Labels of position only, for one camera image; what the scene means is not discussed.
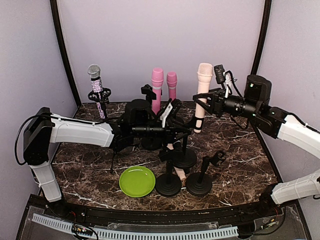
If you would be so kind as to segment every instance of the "plate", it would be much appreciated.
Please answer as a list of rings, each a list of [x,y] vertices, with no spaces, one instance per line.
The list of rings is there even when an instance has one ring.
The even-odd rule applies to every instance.
[[[154,173],[144,166],[132,166],[119,179],[119,186],[125,195],[141,198],[152,192],[156,184]]]

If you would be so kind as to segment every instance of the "pink microphone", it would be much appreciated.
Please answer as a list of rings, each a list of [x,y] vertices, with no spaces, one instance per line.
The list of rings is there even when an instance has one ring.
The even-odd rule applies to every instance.
[[[166,75],[166,83],[168,84],[169,88],[169,98],[175,100],[177,98],[177,83],[178,78],[177,74],[174,71],[170,71]]]
[[[152,111],[157,114],[161,105],[161,90],[164,84],[164,71],[160,67],[152,70],[152,91],[156,94],[156,99],[152,100]]]

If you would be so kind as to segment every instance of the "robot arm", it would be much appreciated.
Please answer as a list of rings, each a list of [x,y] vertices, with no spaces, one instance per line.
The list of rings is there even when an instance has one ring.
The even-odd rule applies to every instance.
[[[49,202],[62,199],[59,184],[48,157],[50,143],[82,143],[109,147],[114,138],[110,124],[76,120],[51,114],[43,107],[23,134],[23,158],[32,169]]]
[[[153,116],[147,100],[135,99],[125,106],[124,114],[117,122],[92,122],[62,117],[43,107],[23,134],[23,158],[30,166],[46,199],[56,202],[62,192],[48,157],[50,143],[79,143],[112,148],[114,152],[131,146],[134,138],[161,138],[165,144],[174,143],[188,136],[191,131],[178,123],[172,123],[181,107],[175,99]]]
[[[223,67],[220,65],[214,69],[216,71]],[[269,106],[272,86],[270,81],[258,75],[249,75],[244,97],[242,97],[226,94],[226,87],[223,85],[226,77],[222,74],[222,70],[216,72],[216,76],[222,88],[193,96],[193,100],[208,113],[217,117],[228,113],[233,117],[247,118],[265,134],[292,143],[320,159],[320,132],[304,124],[294,113]],[[199,100],[203,98],[207,99],[207,103]],[[269,196],[275,204],[318,195],[320,194],[320,170],[293,181],[278,183],[268,189]]]
[[[277,138],[292,143],[320,159],[320,134],[302,125],[293,115],[285,117]],[[276,204],[320,194],[320,169],[307,176],[278,183],[271,198]]]

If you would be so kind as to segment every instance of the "white wall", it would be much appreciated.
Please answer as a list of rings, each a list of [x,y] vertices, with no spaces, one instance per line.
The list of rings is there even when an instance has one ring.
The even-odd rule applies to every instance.
[[[29,195],[38,192],[30,168],[15,161],[17,131],[41,107],[70,117],[76,104],[61,60],[50,1],[1,1],[0,33],[0,239],[13,240]],[[19,153],[22,158],[22,144]]]
[[[60,17],[82,102],[88,66],[101,67],[111,101],[141,98],[154,67],[178,75],[177,97],[197,93],[199,63],[223,64],[236,78],[251,71],[264,0],[60,0]],[[168,99],[165,83],[163,100]]]
[[[320,129],[320,1],[272,2],[258,74],[272,81],[271,106],[294,112]],[[265,136],[284,181],[320,169],[320,159],[292,144]],[[314,240],[320,240],[320,201],[300,200]]]

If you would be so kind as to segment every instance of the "microphone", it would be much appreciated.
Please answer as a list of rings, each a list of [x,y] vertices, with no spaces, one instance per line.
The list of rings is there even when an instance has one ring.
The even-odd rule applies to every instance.
[[[198,92],[197,94],[205,94],[209,92],[210,88],[210,82],[212,80],[212,77],[214,75],[213,72],[213,66],[210,63],[200,63],[199,68],[198,68]],[[205,98],[200,98],[204,103],[207,103],[207,99]],[[195,128],[194,132],[195,133],[200,133],[202,126],[204,124],[204,119],[205,119],[205,110],[199,105],[195,105]]]
[[[157,114],[161,106],[161,92],[162,85],[164,84],[164,71],[160,67],[152,70],[152,91],[156,94],[156,99],[152,100],[152,111]]]
[[[102,87],[100,72],[101,69],[97,64],[91,64],[88,68],[88,74],[91,78],[91,85],[93,89],[93,91],[88,94],[88,98],[96,102],[100,118],[106,120],[108,118],[106,103],[109,103],[108,97],[111,94],[111,90],[109,88]]]
[[[174,71],[170,71],[166,74],[166,83],[169,89],[169,98],[175,100],[177,98],[177,74]]]

